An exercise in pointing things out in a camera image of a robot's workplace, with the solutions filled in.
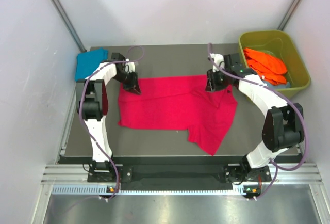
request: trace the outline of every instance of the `plastic bin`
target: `plastic bin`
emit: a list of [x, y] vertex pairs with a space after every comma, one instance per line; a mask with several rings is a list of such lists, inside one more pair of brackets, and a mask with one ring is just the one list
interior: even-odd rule
[[280, 58], [287, 67], [284, 75], [291, 87], [278, 89], [284, 96], [291, 98], [310, 84], [310, 76], [288, 34], [280, 30], [252, 31], [239, 38], [239, 52], [248, 67], [243, 49], [249, 47], [253, 50], [267, 52]]

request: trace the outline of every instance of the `red cloth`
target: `red cloth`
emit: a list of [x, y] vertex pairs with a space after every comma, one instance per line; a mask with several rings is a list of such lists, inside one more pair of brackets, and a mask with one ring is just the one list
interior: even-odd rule
[[207, 77], [139, 79], [142, 95], [120, 88], [120, 126], [144, 130], [187, 130], [188, 141], [214, 155], [229, 130], [237, 102], [232, 86], [206, 92]]

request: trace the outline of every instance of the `white panel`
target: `white panel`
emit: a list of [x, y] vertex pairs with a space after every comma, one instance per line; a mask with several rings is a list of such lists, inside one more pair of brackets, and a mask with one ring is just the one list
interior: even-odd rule
[[292, 0], [61, 0], [85, 46], [236, 43]]
[[293, 38], [311, 76], [311, 86], [295, 99], [303, 105], [316, 162], [330, 194], [330, 0], [302, 0], [286, 32]]
[[0, 1], [1, 223], [29, 223], [54, 159], [78, 49], [50, 0]]

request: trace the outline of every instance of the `blue towel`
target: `blue towel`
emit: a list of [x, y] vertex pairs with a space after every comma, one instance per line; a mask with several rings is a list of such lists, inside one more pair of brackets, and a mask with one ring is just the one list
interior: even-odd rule
[[84, 79], [91, 75], [99, 66], [99, 64], [108, 58], [108, 51], [100, 48], [77, 56], [77, 70], [75, 80]]
[[279, 84], [279, 85], [273, 85], [269, 81], [262, 81], [264, 82], [268, 87], [274, 88], [274, 89], [284, 89], [284, 88], [290, 88], [290, 82], [287, 81], [286, 84]]

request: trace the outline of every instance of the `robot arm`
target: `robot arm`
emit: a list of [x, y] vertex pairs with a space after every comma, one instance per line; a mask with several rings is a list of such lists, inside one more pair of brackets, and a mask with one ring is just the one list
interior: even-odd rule
[[[105, 68], [102, 68], [109, 62], [115, 61], [127, 61], [127, 63], [114, 63], [108, 65]], [[110, 149], [108, 143], [108, 137], [105, 127], [105, 117], [108, 113], [108, 98], [106, 92], [106, 85], [113, 78], [123, 83], [123, 87], [127, 91], [136, 94], [141, 94], [141, 90], [138, 84], [138, 76], [135, 72], [134, 63], [129, 62], [129, 60], [126, 59], [120, 53], [112, 53], [111, 59], [100, 63], [97, 70], [99, 71], [94, 76], [92, 76], [88, 82], [85, 100], [82, 106], [82, 117], [85, 120], [85, 124], [87, 125], [90, 134], [96, 138], [100, 147], [109, 155], [109, 157], [112, 157], [112, 150]], [[86, 79], [81, 79], [77, 81], [76, 106], [78, 113]], [[100, 151], [100, 149], [97, 147], [96, 143], [92, 139], [91, 141], [95, 168], [107, 169], [107, 167], [109, 166], [108, 158]]]
[[[265, 116], [265, 123], [262, 130], [262, 142], [249, 154], [243, 157], [240, 166], [246, 178], [251, 178], [254, 171], [267, 166], [270, 159], [299, 144], [304, 140], [302, 125], [294, 110], [287, 102], [278, 97], [274, 92], [261, 87], [265, 84], [259, 76], [250, 68], [245, 68], [239, 54], [222, 56], [211, 54], [215, 63], [226, 72], [257, 85], [236, 80], [228, 77], [219, 71], [215, 66], [207, 71], [207, 91], [224, 89], [228, 84], [233, 84], [239, 91], [248, 96], [258, 106]], [[295, 104], [301, 114], [303, 109], [300, 104]]]

